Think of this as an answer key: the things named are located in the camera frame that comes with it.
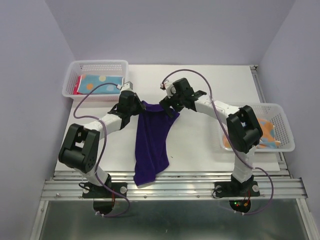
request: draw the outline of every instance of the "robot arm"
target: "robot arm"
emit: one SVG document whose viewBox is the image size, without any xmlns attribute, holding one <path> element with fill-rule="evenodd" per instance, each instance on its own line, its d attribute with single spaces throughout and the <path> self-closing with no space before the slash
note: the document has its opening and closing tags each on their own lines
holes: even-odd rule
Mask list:
<svg viewBox="0 0 320 240">
<path fill-rule="evenodd" d="M 138 95 L 133 92 L 133 84 L 126 82 L 119 96 L 119 102 L 100 120 L 104 122 L 107 135 L 123 129 L 130 117 L 145 110 Z M 85 125 L 71 124 L 61 146 L 58 159 L 61 163 L 75 169 L 96 186 L 101 186 L 95 176 L 99 140 L 104 136 L 103 125 L 96 120 Z M 108 174 L 99 166 L 96 171 L 99 179 L 105 183 Z"/>
<path fill-rule="evenodd" d="M 169 108 L 173 108 L 177 112 L 187 108 L 215 119 L 217 118 L 207 93 L 201 90 L 194 92 L 186 78 L 175 82 L 166 80 L 161 88 L 166 90 L 167 96 L 160 102 L 160 105 L 169 116 L 171 115 Z M 221 101 L 214 101 L 214 104 L 217 108 L 219 119 L 223 124 L 227 125 L 232 145 L 241 159 L 252 166 L 256 145 L 259 144 L 263 134 L 253 109 L 247 105 L 237 107 Z M 252 169 L 246 166 L 237 156 L 235 156 L 231 183 L 221 184 L 222 188 L 221 192 L 219 192 L 219 197 L 238 197 L 244 191 L 247 193 L 248 188 L 256 184 L 253 181 Z"/>
</svg>

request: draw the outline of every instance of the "orange polka dot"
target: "orange polka dot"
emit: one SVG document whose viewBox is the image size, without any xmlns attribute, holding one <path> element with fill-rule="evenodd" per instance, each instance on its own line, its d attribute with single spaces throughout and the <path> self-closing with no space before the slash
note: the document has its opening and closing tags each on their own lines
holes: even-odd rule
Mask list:
<svg viewBox="0 0 320 240">
<path fill-rule="evenodd" d="M 86 85 L 86 89 L 91 90 L 94 88 L 94 85 L 92 83 L 89 83 Z"/>
</svg>

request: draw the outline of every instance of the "blue and orange cloth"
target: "blue and orange cloth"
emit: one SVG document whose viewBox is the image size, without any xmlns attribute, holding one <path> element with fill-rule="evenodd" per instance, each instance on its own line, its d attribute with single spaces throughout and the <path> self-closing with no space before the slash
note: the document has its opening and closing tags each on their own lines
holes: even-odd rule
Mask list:
<svg viewBox="0 0 320 240">
<path fill-rule="evenodd" d="M 113 83 L 121 86 L 123 84 L 123 77 L 82 74 L 78 77 L 78 80 L 74 86 L 73 94 L 88 94 L 92 89 L 103 83 Z M 120 94 L 120 89 L 109 84 L 97 88 L 92 94 Z"/>
<path fill-rule="evenodd" d="M 260 138 L 260 143 L 256 147 L 258 149 L 276 149 L 279 147 L 281 142 L 275 138 L 275 126 L 271 122 L 261 118 L 258 118 L 258 122 L 263 135 Z M 225 135 L 223 135 L 222 142 L 226 148 L 231 148 Z"/>
</svg>

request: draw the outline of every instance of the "laundry basket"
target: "laundry basket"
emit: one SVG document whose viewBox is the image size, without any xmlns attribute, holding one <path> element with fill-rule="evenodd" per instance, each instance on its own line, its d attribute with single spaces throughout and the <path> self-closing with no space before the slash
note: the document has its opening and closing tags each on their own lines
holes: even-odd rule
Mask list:
<svg viewBox="0 0 320 240">
<path fill-rule="evenodd" d="M 78 77 L 82 74 L 122 76 L 122 84 L 128 81 L 129 64 L 125 60 L 81 60 L 70 64 L 62 87 L 62 95 L 75 101 L 82 100 L 86 95 L 74 95 Z M 120 94 L 91 94 L 86 101 L 118 101 Z"/>
<path fill-rule="evenodd" d="M 257 148 L 256 152 L 291 152 L 295 149 L 294 136 L 291 132 L 287 116 L 280 105 L 274 103 L 229 104 L 237 107 L 248 105 L 252 107 L 258 119 L 265 119 L 274 125 L 275 140 L 280 141 L 281 144 L 277 148 Z M 231 148 L 228 148 L 223 144 L 224 133 L 220 126 L 218 132 L 221 147 L 228 151 L 232 151 Z"/>
</svg>

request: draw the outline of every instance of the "plastic basket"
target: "plastic basket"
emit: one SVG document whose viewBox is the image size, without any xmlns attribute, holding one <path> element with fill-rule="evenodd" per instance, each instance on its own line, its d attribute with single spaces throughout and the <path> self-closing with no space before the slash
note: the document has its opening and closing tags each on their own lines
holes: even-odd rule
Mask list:
<svg viewBox="0 0 320 240">
<path fill-rule="evenodd" d="M 122 84 L 128 81 L 129 64 L 125 60 L 81 60 L 70 64 L 62 87 L 62 95 L 75 101 L 86 95 L 73 95 L 78 77 L 82 74 L 122 76 Z M 120 94 L 92 94 L 86 101 L 118 101 Z"/>
<path fill-rule="evenodd" d="M 257 148 L 256 152 L 291 152 L 295 149 L 294 136 L 291 132 L 287 116 L 283 108 L 274 103 L 229 103 L 230 105 L 252 107 L 255 115 L 259 119 L 265 119 L 274 125 L 275 139 L 281 142 L 277 148 Z M 231 148 L 223 144 L 223 131 L 219 126 L 219 142 L 222 148 L 232 151 Z"/>
</svg>

